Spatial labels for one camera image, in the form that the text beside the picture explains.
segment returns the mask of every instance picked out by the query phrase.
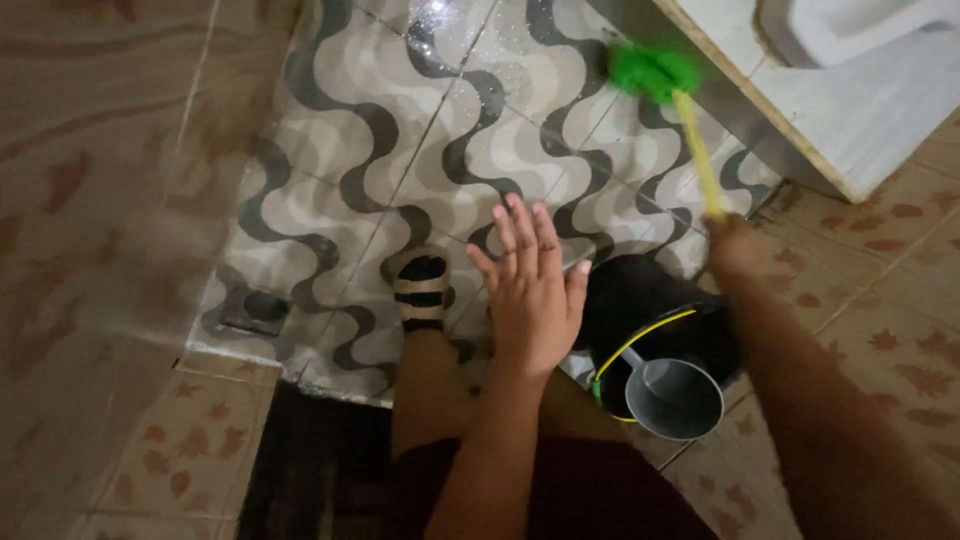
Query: hand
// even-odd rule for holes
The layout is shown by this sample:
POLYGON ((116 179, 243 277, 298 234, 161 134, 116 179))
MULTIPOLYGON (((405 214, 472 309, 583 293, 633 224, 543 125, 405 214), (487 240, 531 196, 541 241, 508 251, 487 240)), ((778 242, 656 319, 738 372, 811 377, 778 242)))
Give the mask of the hand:
POLYGON ((564 278, 560 241, 543 203, 531 207, 531 222, 518 195, 510 193, 506 201, 509 212, 493 207, 500 261, 494 264, 480 248, 467 246, 490 293, 492 368, 548 377, 580 331, 590 261, 576 264, 564 278))
POLYGON ((743 216, 736 213, 721 218, 707 216, 704 224, 710 233, 707 270, 718 283, 763 273, 763 244, 743 216))

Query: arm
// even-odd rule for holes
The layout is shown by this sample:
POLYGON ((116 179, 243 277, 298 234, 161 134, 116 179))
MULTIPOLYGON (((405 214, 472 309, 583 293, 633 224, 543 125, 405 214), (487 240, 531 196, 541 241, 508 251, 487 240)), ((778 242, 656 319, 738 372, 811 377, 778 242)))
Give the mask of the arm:
POLYGON ((495 354, 479 418, 454 457, 427 540, 526 537, 540 399, 580 329, 589 262, 564 279, 546 208, 534 204, 531 220, 519 197, 506 199, 509 215, 500 205, 493 209, 499 263, 468 246, 490 293, 495 354))
POLYGON ((758 277, 763 249, 738 217, 708 222, 709 268, 807 538, 958 538, 903 440, 758 277))

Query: yellow brush handle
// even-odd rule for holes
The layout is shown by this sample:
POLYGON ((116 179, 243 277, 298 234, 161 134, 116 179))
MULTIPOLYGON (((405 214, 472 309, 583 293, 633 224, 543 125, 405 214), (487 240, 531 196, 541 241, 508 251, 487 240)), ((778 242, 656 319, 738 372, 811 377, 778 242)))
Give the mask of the yellow brush handle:
POLYGON ((673 90, 673 103, 677 106, 680 121, 684 124, 686 145, 690 147, 693 162, 697 167, 697 175, 700 177, 700 194, 704 197, 707 215, 721 217, 724 211, 723 207, 720 206, 720 186, 717 184, 716 177, 713 176, 710 156, 707 155, 707 149, 704 148, 704 138, 700 136, 700 128, 697 127, 697 113, 693 109, 693 100, 690 99, 689 94, 675 88, 673 90))

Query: white ceramic toilet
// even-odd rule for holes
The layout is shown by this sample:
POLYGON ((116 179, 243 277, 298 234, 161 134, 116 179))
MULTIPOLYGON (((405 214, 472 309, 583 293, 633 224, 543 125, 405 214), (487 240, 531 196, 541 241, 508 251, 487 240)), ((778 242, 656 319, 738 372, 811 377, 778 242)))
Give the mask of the white ceramic toilet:
POLYGON ((822 68, 921 28, 960 32, 960 0, 765 0, 760 22, 791 65, 822 68))

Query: floor drain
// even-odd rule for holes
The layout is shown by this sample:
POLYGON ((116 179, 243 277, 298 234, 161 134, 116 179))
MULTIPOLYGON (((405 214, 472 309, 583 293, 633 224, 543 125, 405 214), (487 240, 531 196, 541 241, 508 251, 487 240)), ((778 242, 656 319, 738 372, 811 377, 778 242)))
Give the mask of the floor drain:
POLYGON ((237 330, 277 337, 290 307, 289 300, 276 294, 237 285, 224 300, 220 322, 237 330))

